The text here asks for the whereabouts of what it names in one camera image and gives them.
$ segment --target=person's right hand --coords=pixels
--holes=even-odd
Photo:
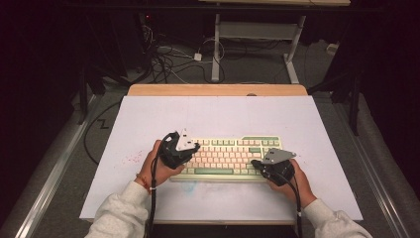
[[[295,177],[292,178],[290,182],[294,185],[294,187],[296,187],[297,183],[300,194],[300,203],[302,208],[305,208],[312,201],[316,200],[317,197],[314,195],[314,193],[312,193],[311,186],[309,185],[309,180],[306,177],[305,172],[302,169],[300,169],[299,165],[294,159],[290,159],[290,162],[294,167]],[[293,202],[296,202],[296,196],[289,184],[277,186],[274,182],[270,180],[268,181],[268,184],[272,190],[282,192],[288,199],[290,199]]]
[[[142,186],[151,186],[152,185],[152,163],[158,153],[158,148],[160,146],[161,140],[155,141],[154,148],[148,153],[142,169],[137,174],[135,182]],[[157,173],[155,179],[157,180],[157,186],[164,183],[167,179],[172,176],[176,176],[182,172],[184,165],[179,166],[175,170],[167,167],[163,164],[160,158],[157,158]]]

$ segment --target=beige keyboard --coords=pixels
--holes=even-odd
[[[281,149],[276,136],[247,136],[241,139],[193,139],[200,149],[171,180],[265,181],[251,160],[261,160],[269,148]]]

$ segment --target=white sleeve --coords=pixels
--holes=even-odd
[[[148,191],[131,181],[121,194],[105,199],[86,237],[143,237],[149,216],[145,208],[148,198]]]
[[[333,211],[321,199],[303,210],[315,228],[315,237],[371,237],[361,225],[344,211]]]

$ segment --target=green key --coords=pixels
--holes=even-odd
[[[264,140],[278,140],[278,137],[244,137],[242,138],[242,140],[260,140],[260,141],[264,141]]]
[[[233,173],[234,171],[230,169],[195,169],[196,175],[232,175]]]
[[[260,148],[250,147],[249,152],[251,153],[260,153],[262,150]]]

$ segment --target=white paper sheet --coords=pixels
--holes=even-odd
[[[93,218],[109,194],[134,179],[155,140],[183,128],[196,138],[279,136],[318,197],[363,219],[310,96],[125,97],[80,218]],[[156,223],[294,219],[294,205],[266,183],[167,181],[157,188]]]

